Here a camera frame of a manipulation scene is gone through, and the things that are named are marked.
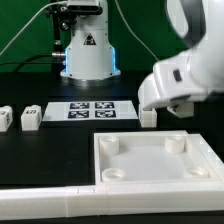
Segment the white paper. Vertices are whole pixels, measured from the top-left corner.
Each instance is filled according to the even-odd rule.
[[[132,101],[49,103],[43,121],[138,119]]]

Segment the small white cube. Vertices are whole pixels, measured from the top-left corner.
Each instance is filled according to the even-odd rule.
[[[143,110],[139,105],[139,120],[142,128],[156,128],[157,127],[157,112],[155,109]]]
[[[12,108],[0,107],[0,132],[6,132],[13,121]]]
[[[40,106],[26,107],[21,116],[23,131],[38,131],[41,121],[42,113]]]

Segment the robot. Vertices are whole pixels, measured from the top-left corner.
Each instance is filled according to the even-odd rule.
[[[138,92],[140,107],[146,111],[177,109],[224,91],[224,2],[167,0],[166,5],[172,27],[190,49],[154,65]]]
[[[62,27],[66,29],[68,24],[71,28],[62,81],[84,87],[100,86],[119,76],[115,49],[108,41],[107,0],[68,0],[62,11],[68,21]]]

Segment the white base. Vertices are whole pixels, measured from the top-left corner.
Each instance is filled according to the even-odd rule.
[[[106,136],[119,139],[118,154],[100,154]],[[170,151],[166,139],[175,145],[180,136],[184,151]],[[224,210],[224,164],[200,135],[108,133],[94,139],[95,186],[0,191],[0,219]]]
[[[111,81],[111,78],[115,78],[121,75],[120,70],[116,70],[113,73],[103,72],[92,74],[89,78],[84,78],[86,73],[68,73],[66,70],[61,72],[62,78],[68,78],[68,83],[77,85],[77,86],[86,86],[86,87],[95,87],[107,84]]]

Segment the black table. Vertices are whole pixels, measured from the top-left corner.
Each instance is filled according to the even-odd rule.
[[[158,110],[156,129],[142,129],[137,120],[122,120],[42,122],[38,132],[21,131],[20,116],[31,105],[42,106],[44,113],[48,102],[132,100],[137,110],[137,91],[147,74],[124,72],[120,80],[89,89],[63,84],[49,73],[0,74],[0,107],[9,105],[14,111],[10,129],[0,134],[0,189],[94,184],[93,135],[101,132],[187,130],[201,134],[224,160],[223,95],[197,103],[193,118],[180,120],[166,109]],[[224,212],[148,214],[14,223],[223,223],[223,215]]]

